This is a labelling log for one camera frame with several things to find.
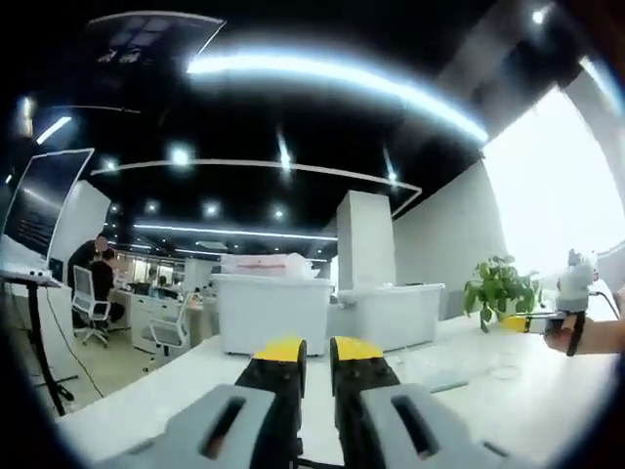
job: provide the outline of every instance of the desk leg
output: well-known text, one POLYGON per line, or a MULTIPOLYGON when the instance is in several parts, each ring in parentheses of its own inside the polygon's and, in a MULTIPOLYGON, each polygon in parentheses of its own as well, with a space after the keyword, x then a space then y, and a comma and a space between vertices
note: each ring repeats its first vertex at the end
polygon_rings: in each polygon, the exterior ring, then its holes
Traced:
POLYGON ((59 397, 59 388, 55 382, 50 367, 48 366, 48 359, 46 358, 46 351, 43 347, 43 337, 41 336, 41 320, 39 318, 39 300, 37 299, 36 283, 30 283, 26 286, 28 291, 28 313, 30 314, 30 325, 32 327, 32 339, 35 347, 35 354, 37 361, 41 367, 41 374, 43 375, 44 382, 48 388, 48 393, 52 398, 52 402, 57 408, 59 416, 65 415, 65 409, 63 402, 59 397))

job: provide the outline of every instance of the man standing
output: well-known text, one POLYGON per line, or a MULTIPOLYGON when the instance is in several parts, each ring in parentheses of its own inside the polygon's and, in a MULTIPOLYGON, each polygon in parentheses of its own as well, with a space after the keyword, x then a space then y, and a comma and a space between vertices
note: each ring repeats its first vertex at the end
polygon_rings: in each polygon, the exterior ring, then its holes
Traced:
MULTIPOLYGON (((105 252, 108 249, 108 241, 104 234, 100 233, 96 239, 90 239, 84 242, 67 260, 67 286, 71 288, 71 298, 74 297, 74 266, 89 269, 89 265, 99 252, 105 252)), ((72 321, 74 327, 83 325, 80 315, 72 313, 72 321)))

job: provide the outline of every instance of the office chair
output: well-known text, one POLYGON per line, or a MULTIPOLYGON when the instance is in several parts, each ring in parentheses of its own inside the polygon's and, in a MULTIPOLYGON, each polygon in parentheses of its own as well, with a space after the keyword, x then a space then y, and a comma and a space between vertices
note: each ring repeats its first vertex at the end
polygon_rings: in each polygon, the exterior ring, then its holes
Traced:
POLYGON ((170 362, 176 356, 186 352, 189 347, 185 317, 190 298, 191 294, 185 296, 175 318, 151 318, 149 327, 142 331, 142 337, 156 345, 157 367, 170 362), (172 355, 171 349, 175 349, 178 353, 172 355))
POLYGON ((74 329, 74 337, 82 335, 83 344, 86 344, 91 337, 97 337, 106 347, 108 345, 108 334, 104 326, 106 326, 108 321, 110 302, 96 301, 91 271, 78 266, 73 266, 73 269, 76 290, 71 300, 71 309, 88 318, 87 327, 74 329), (104 305, 103 312, 96 312, 96 307, 99 305, 104 305))

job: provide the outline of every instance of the bright window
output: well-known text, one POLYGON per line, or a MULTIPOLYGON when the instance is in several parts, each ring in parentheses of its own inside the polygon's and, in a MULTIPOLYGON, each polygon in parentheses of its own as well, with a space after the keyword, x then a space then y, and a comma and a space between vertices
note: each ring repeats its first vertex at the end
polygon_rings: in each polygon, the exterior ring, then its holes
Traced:
POLYGON ((605 252, 625 239, 604 153, 559 88, 483 149, 509 253, 523 271, 566 265, 570 248, 605 252))

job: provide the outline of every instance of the desk surface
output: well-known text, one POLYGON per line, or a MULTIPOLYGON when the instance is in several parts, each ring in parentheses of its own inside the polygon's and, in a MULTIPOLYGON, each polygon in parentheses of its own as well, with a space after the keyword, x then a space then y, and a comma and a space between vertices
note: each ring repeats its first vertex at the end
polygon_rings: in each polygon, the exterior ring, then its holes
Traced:
MULTIPOLYGON (((610 319, 604 302, 592 309, 596 320, 610 319)), ((404 382, 420 381, 433 368, 465 370, 470 384, 438 393, 437 399, 459 414, 476 441, 487 439, 545 463, 596 411, 616 356, 570 359, 548 349, 540 336, 499 330, 484 334, 478 321, 477 315, 443 321, 436 344, 388 354, 389 363, 404 382), (502 357, 517 367, 512 379, 488 372, 502 357)), ((168 418, 216 385, 233 383, 247 364, 243 357, 224 355, 216 336, 136 383, 59 419, 58 426, 88 460, 100 461, 157 436, 168 418)), ((304 457, 340 464, 327 356, 308 360, 306 386, 300 432, 304 457)))

